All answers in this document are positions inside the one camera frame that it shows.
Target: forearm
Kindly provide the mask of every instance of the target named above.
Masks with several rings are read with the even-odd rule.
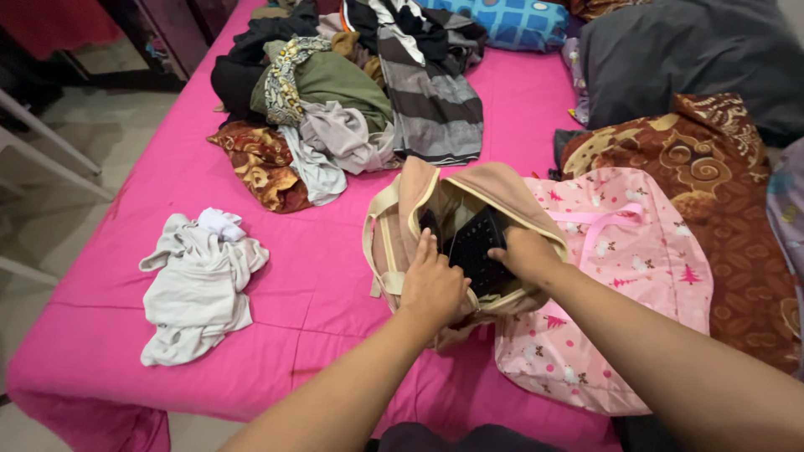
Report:
[[[804,449],[804,385],[570,265],[538,281],[612,367],[696,448]]]
[[[361,450],[437,326],[400,309],[222,450]]]

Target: hand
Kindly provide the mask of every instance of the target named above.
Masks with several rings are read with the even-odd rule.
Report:
[[[489,257],[502,262],[519,279],[542,289],[564,263],[550,242],[536,231],[510,226],[505,230],[508,250],[492,248]]]
[[[461,267],[448,264],[449,258],[438,253],[436,237],[425,228],[404,277],[400,310],[412,312],[435,331],[453,319],[471,283]]]

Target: blue patterned pillow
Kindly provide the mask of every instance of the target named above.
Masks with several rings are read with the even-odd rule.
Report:
[[[537,0],[416,0],[435,10],[471,17],[489,33],[488,45],[545,53],[564,46],[567,9]]]

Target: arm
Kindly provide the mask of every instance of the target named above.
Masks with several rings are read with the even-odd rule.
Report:
[[[427,342],[452,318],[469,280],[422,232],[400,308],[364,340],[229,439],[221,450],[361,450]]]
[[[804,384],[560,261],[539,234],[489,254],[547,291],[630,387],[697,450],[804,450]]]

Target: pink strap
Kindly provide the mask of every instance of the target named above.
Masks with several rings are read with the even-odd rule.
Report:
[[[583,271],[585,264],[589,261],[589,254],[595,247],[597,237],[603,231],[603,228],[610,224],[618,224],[621,226],[638,226],[642,224],[642,213],[644,212],[644,209],[638,203],[629,203],[617,209],[616,211],[605,213],[546,212],[551,218],[554,219],[554,221],[569,221],[573,223],[591,225],[586,231],[584,249],[580,253],[580,261],[578,262],[578,268]],[[552,317],[561,318],[563,320],[570,320],[569,315],[567,315],[567,313],[564,312],[564,310],[552,300],[550,300],[548,304],[544,305],[544,307],[539,310],[539,313],[551,315]]]

